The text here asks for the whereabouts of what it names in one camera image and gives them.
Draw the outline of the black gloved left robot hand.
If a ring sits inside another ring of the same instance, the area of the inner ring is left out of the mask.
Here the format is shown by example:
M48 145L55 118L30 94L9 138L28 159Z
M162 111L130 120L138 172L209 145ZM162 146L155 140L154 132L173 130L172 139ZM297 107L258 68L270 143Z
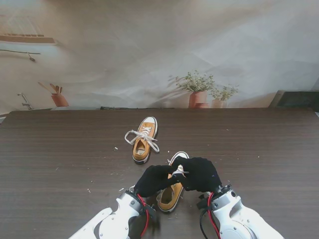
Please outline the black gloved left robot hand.
M173 174L174 169L169 165L149 166L134 187L134 193L147 198L158 191L179 183L183 179L182 173Z

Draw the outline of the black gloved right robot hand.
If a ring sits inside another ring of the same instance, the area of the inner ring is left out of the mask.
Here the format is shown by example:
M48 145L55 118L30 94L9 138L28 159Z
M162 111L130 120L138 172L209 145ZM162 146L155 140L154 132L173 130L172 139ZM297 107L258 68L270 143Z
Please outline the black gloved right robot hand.
M219 187L222 186L217 170L210 160L201 157L178 156L171 165L172 170L176 171L180 165L187 173L175 174L175 176L186 191L217 193Z

